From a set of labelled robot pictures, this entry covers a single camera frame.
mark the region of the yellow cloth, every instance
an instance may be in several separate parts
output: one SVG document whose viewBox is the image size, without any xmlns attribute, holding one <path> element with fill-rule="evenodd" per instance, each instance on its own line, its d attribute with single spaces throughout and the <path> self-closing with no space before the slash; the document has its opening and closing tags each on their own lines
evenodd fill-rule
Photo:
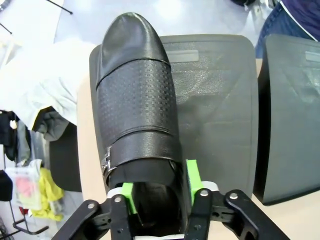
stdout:
<svg viewBox="0 0 320 240">
<path fill-rule="evenodd" d="M 57 201 L 64 196 L 64 191 L 58 187 L 52 177 L 51 172 L 48 169 L 40 168 L 39 190 L 41 194 L 41 210 L 32 210 L 34 217 L 49 218 L 55 221 L 61 221 L 62 214 L 55 215 L 50 208 L 50 202 Z"/>
</svg>

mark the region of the silver buckle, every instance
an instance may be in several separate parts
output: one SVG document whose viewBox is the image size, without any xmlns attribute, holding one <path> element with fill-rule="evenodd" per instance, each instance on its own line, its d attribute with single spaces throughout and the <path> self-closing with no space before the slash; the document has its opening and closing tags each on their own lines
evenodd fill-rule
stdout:
<svg viewBox="0 0 320 240">
<path fill-rule="evenodd" d="M 115 170 L 117 167 L 111 167 L 111 159 L 110 159 L 110 154 L 111 153 L 111 146 L 108 146 L 106 149 L 106 154 L 104 155 L 103 159 L 101 160 L 101 169 L 102 169 L 102 174 L 105 175 L 106 171 L 106 176 L 105 180 L 108 181 L 108 178 L 113 170 Z"/>
</svg>

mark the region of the blue jeans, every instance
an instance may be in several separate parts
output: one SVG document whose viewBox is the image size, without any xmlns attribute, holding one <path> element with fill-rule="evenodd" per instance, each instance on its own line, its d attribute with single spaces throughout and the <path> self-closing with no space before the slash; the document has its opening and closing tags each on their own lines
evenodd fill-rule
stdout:
<svg viewBox="0 0 320 240">
<path fill-rule="evenodd" d="M 262 27 L 258 42 L 255 46 L 255 57 L 257 59 L 262 59 L 265 39 L 270 34 L 282 34 L 312 40 L 312 38 L 287 14 L 280 3 L 275 6 Z"/>
</svg>

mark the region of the purple shirt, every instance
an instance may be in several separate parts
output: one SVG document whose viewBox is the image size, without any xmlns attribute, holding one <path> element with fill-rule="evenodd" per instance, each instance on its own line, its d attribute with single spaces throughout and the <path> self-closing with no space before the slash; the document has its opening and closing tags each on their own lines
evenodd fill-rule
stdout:
<svg viewBox="0 0 320 240">
<path fill-rule="evenodd" d="M 320 0 L 282 0 L 292 17 L 320 41 Z"/>
</svg>

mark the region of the beige tabletop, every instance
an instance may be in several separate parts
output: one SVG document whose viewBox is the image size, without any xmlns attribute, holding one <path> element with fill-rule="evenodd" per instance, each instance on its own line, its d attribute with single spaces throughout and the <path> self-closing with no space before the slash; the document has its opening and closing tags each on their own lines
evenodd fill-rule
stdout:
<svg viewBox="0 0 320 240">
<path fill-rule="evenodd" d="M 261 62 L 257 60 L 257 72 Z M 89 76 L 83 80 L 78 92 L 77 137 L 79 168 L 83 199 L 103 203 L 107 198 L 100 169 Z M 297 199 L 263 206 L 255 196 L 252 200 L 284 231 L 291 240 L 320 240 L 320 191 Z M 110 239 L 110 233 L 103 240 Z M 210 240 L 235 240 L 232 232 L 219 222 L 211 222 Z"/>
</svg>

